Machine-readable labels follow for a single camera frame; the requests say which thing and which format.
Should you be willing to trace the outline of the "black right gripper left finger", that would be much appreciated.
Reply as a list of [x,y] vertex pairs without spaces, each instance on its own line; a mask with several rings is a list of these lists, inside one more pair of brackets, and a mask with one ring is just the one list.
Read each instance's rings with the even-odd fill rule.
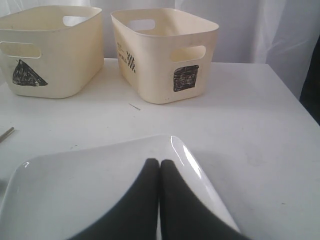
[[155,240],[159,209],[160,165],[148,158],[123,197],[72,240]]

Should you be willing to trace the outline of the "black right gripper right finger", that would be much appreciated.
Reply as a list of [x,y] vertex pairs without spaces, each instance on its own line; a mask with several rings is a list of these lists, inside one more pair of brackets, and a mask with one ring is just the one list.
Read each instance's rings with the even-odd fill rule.
[[163,240],[248,239],[198,199],[169,159],[160,165],[159,214]]

